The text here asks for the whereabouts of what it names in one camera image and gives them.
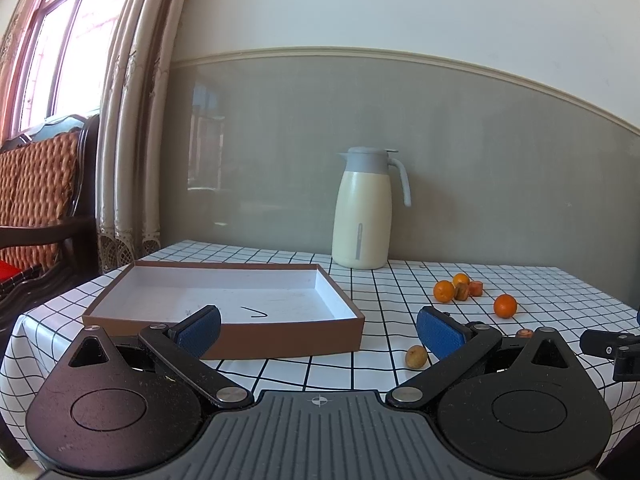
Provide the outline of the carrot stub with round top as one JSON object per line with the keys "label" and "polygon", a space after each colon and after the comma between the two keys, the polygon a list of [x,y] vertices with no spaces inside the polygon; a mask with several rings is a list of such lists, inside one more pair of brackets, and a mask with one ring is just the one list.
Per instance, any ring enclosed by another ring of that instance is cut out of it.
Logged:
{"label": "carrot stub with round top", "polygon": [[516,332],[516,336],[521,338],[532,338],[533,334],[534,332],[532,330],[529,330],[528,328],[522,328],[521,330],[518,330]]}

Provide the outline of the yellow-brown small fruit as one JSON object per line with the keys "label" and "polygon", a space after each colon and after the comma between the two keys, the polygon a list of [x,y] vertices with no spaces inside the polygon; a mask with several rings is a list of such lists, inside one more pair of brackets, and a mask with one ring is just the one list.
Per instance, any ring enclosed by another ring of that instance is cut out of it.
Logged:
{"label": "yellow-brown small fruit", "polygon": [[406,351],[405,364],[409,370],[422,370],[427,360],[427,351],[420,344],[415,344]]}

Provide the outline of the large front orange mandarin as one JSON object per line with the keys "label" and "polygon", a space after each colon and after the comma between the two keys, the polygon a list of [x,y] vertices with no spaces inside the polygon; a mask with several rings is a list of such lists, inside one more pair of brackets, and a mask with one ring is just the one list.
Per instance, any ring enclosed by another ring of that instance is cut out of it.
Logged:
{"label": "large front orange mandarin", "polygon": [[511,295],[499,295],[494,301],[494,313],[498,318],[513,318],[517,310],[518,302]]}

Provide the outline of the white black grid tablecloth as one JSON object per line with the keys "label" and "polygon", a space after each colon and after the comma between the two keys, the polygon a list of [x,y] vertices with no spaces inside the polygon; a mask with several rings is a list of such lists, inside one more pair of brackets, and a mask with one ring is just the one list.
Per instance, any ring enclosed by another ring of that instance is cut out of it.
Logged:
{"label": "white black grid tablecloth", "polygon": [[[579,348],[585,330],[638,333],[637,312],[605,292],[558,268],[486,266],[392,260],[380,270],[348,270],[327,255],[284,252],[183,240],[149,256],[160,262],[315,263],[322,266],[364,316],[359,351],[284,360],[213,360],[219,370],[252,393],[264,389],[376,389],[385,392],[413,376],[406,351],[418,343],[416,314],[434,304],[434,285],[458,273],[484,284],[483,295],[444,304],[461,323],[482,321],[506,335],[522,328],[555,328]],[[25,451],[25,415],[46,377],[81,330],[81,315],[117,276],[107,273],[21,315],[1,365],[1,419]],[[513,318],[498,318],[494,301],[513,296]]]}

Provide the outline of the orange carrot chunk back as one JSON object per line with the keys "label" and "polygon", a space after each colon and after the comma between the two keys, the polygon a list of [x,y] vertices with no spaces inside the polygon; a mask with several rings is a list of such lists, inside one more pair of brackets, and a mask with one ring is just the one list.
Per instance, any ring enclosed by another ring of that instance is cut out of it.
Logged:
{"label": "orange carrot chunk back", "polygon": [[469,294],[473,297],[480,297],[483,295],[484,284],[480,281],[469,282]]}

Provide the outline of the dark rotten carrot piece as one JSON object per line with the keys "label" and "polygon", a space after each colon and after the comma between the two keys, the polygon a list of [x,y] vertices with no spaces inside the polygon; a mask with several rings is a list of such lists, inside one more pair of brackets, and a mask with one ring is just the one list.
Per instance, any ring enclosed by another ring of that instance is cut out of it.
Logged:
{"label": "dark rotten carrot piece", "polygon": [[468,283],[458,283],[456,285],[456,294],[454,295],[454,299],[457,301],[465,301],[468,300],[470,296],[469,284]]}

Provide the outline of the left orange mandarin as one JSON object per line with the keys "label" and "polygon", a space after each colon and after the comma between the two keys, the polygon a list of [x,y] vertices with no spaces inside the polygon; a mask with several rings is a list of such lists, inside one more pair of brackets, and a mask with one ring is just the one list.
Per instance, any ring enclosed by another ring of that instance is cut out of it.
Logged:
{"label": "left orange mandarin", "polygon": [[456,286],[450,281],[439,281],[433,287],[433,295],[440,304],[448,304],[456,296]]}

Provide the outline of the small back orange mandarin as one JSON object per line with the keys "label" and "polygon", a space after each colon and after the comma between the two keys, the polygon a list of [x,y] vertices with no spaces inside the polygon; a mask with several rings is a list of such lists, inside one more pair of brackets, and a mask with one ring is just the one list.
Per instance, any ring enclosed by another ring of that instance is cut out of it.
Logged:
{"label": "small back orange mandarin", "polygon": [[454,283],[454,286],[459,284],[467,285],[470,282],[470,278],[464,273],[458,273],[452,278],[452,282]]}

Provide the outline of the brown shallow cardboard box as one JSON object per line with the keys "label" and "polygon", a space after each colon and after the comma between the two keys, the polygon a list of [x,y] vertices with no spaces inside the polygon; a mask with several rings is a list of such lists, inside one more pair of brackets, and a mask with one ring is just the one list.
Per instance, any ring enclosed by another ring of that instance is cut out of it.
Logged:
{"label": "brown shallow cardboard box", "polygon": [[85,310],[111,336],[175,325],[201,308],[221,315],[208,360],[325,356],[359,350],[364,316],[318,264],[131,263]]}

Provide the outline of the red cushion on sofa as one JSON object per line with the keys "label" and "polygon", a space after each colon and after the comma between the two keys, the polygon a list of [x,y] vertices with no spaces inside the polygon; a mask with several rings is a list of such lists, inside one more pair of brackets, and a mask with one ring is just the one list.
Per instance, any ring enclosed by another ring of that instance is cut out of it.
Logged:
{"label": "red cushion on sofa", "polygon": [[22,270],[12,264],[0,261],[0,282],[5,282],[21,274]]}

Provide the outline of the cream thermos jug grey lid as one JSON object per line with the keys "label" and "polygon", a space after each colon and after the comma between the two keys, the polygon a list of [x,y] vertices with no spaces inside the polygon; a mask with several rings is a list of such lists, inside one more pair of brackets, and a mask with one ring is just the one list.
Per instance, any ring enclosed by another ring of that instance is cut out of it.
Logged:
{"label": "cream thermos jug grey lid", "polygon": [[393,218],[390,168],[398,170],[404,204],[412,205],[408,172],[395,153],[355,146],[342,154],[345,170],[332,235],[332,258],[340,266],[374,270],[386,265]]}

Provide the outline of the wooden sofa orange cushions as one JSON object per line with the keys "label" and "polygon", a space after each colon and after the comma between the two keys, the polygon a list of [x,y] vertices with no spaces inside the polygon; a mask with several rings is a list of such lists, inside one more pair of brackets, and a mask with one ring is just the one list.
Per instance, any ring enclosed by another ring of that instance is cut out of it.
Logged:
{"label": "wooden sofa orange cushions", "polygon": [[1,145],[1,352],[18,317],[99,275],[96,146],[100,116],[50,119]]}

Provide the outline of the beige lace curtain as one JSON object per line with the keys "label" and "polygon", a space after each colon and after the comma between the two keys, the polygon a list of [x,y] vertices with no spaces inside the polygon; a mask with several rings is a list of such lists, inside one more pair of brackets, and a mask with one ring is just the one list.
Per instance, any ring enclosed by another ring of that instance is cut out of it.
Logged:
{"label": "beige lace curtain", "polygon": [[102,272],[160,249],[160,151],[184,0],[126,0],[108,55],[96,149]]}

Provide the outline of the window with red frame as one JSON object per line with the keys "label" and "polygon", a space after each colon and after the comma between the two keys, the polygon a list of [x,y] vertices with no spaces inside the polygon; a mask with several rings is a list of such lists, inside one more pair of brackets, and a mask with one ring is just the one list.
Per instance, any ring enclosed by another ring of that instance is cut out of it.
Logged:
{"label": "window with red frame", "polygon": [[6,28],[1,137],[100,108],[110,50],[126,0],[26,0]]}

